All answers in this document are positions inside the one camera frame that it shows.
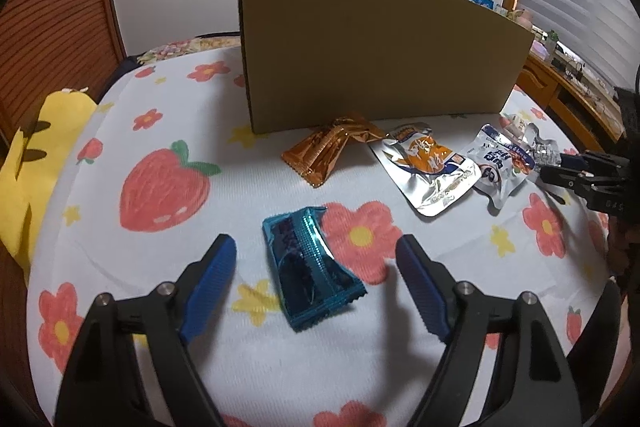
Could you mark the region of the wooden sideboard cabinet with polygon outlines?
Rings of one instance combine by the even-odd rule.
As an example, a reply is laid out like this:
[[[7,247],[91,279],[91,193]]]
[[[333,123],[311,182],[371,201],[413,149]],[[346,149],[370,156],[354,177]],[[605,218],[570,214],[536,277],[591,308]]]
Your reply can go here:
[[[516,82],[568,136],[577,150],[613,153],[622,132],[615,130],[573,83],[529,54]]]

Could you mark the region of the brown cardboard box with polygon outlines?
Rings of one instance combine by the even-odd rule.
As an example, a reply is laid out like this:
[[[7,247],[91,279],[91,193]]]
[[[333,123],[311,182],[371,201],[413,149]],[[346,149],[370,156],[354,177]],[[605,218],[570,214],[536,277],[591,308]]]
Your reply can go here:
[[[533,34],[469,0],[238,0],[257,133],[370,120],[495,114]]]

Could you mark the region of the teal foil candy packet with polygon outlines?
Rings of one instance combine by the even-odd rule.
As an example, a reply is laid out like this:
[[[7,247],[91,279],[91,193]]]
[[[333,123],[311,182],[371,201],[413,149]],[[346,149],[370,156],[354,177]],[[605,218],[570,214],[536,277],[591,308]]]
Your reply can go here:
[[[262,221],[283,313],[303,332],[367,294],[357,275],[335,259],[321,221],[324,207],[305,207]]]

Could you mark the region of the silver orange snack pouch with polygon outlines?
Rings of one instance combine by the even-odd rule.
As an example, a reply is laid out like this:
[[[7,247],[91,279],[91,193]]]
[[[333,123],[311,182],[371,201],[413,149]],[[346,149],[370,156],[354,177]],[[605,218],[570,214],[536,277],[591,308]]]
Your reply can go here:
[[[480,179],[477,163],[438,143],[424,122],[401,124],[370,150],[423,217],[439,216]]]

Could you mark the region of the white blue duck gizzard bag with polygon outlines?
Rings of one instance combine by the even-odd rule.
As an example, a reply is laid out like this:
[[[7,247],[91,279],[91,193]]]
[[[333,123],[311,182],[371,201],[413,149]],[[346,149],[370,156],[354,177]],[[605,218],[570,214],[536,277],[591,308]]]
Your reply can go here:
[[[465,156],[480,168],[474,187],[487,195],[497,210],[535,168],[533,157],[491,124],[480,128]]]

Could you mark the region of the pink bottle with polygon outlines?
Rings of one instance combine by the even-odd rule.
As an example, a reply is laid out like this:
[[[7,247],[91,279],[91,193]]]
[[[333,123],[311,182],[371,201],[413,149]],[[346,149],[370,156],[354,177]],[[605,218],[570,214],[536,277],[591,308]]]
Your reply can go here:
[[[515,10],[512,12],[513,20],[529,31],[533,30],[532,13],[527,10]]]

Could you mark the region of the fruit print bed sheet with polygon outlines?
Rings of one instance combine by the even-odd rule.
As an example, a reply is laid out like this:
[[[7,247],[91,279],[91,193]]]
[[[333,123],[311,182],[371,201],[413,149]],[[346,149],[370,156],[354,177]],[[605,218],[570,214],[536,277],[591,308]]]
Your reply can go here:
[[[320,187],[281,155],[303,138],[250,130],[238,49],[172,58],[120,78],[81,133],[44,217],[28,286],[30,369],[52,416],[64,365],[96,295],[172,281],[221,233],[238,264],[191,353],[235,426],[402,426],[442,355],[393,259],[416,236],[489,295],[537,294],[570,349],[608,279],[605,217],[570,193],[522,184],[502,209],[469,192],[419,216],[370,148],[352,143]],[[322,206],[323,232],[367,292],[305,332],[288,326],[262,221]]]

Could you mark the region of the floral quilt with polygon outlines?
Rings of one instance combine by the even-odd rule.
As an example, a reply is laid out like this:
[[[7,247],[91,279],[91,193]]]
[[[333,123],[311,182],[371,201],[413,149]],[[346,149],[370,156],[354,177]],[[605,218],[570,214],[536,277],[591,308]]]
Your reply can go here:
[[[150,49],[137,57],[137,63],[139,65],[149,65],[183,55],[220,48],[232,48],[232,46],[238,46],[240,43],[241,38],[239,36],[195,37]]]

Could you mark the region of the copper foil snack packet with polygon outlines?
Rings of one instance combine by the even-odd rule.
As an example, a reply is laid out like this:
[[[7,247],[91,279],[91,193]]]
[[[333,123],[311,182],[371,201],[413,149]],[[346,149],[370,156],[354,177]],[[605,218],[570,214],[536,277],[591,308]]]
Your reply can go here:
[[[282,153],[281,159],[314,188],[329,178],[337,159],[350,142],[371,143],[387,133],[357,114],[338,117],[314,129],[311,135]]]

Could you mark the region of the brown slatted wardrobe door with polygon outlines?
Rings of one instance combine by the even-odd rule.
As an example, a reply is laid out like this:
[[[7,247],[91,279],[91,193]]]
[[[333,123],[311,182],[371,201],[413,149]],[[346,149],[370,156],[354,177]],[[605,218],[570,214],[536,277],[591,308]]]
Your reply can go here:
[[[1,0],[1,140],[50,93],[100,101],[126,56],[114,0]]]

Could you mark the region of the yellow plush pillow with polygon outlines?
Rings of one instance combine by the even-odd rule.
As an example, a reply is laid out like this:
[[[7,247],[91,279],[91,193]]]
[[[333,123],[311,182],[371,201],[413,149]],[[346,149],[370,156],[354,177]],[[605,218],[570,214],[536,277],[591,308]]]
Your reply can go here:
[[[96,110],[82,91],[47,96],[14,134],[1,167],[1,243],[29,276],[41,223],[58,177]]]

